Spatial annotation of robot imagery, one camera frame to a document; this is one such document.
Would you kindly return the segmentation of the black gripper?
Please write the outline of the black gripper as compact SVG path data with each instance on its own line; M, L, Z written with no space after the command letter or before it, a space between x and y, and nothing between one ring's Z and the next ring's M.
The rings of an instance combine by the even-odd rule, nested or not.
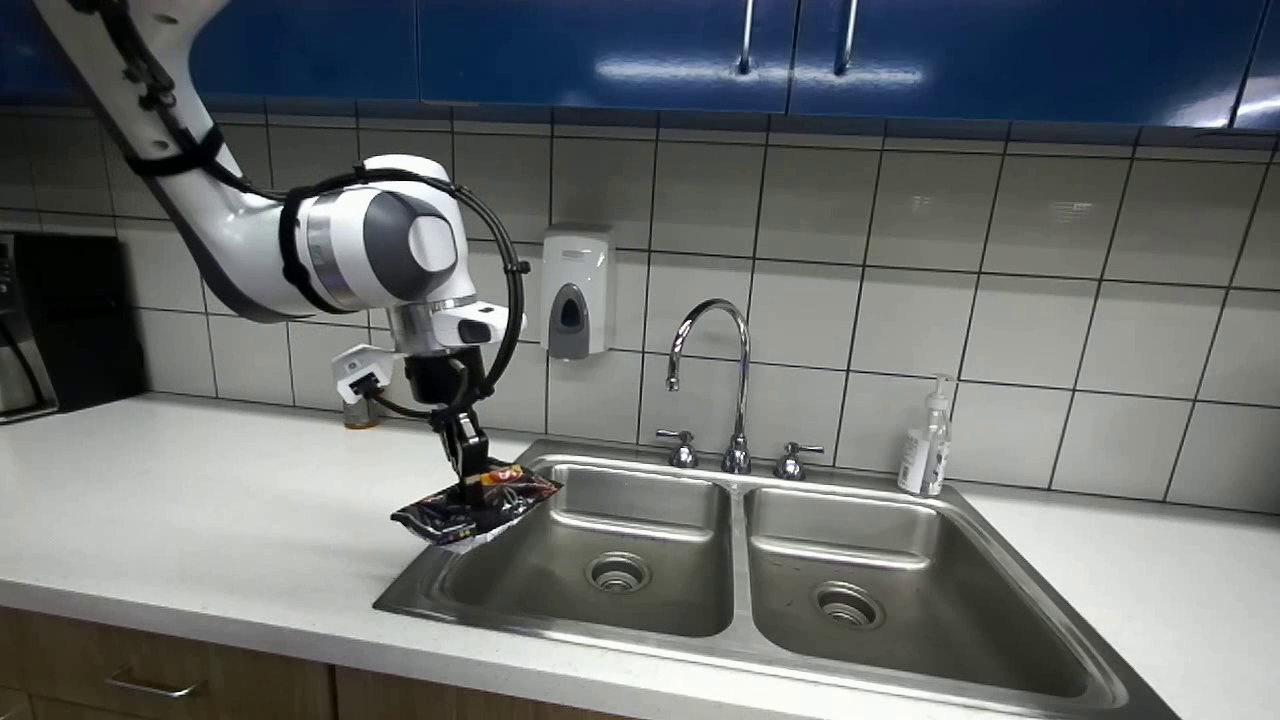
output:
M412 401L429 409L429 428L438 436L438 449L455 476L487 473L487 431L479 428L471 403L487 394L483 356L476 348L445 356L412 356L405 364Z

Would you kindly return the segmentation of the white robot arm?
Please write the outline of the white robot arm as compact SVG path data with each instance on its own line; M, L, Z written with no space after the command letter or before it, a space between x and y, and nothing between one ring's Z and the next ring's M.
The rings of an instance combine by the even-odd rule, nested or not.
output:
M396 348L339 356L339 401L379 394L382 364L405 358L455 476L487 473L471 403L501 379L517 325L476 297L466 193L409 151L288 193L252 189L191 80L191 43L228 0L30 5L220 303L264 325L388 309Z

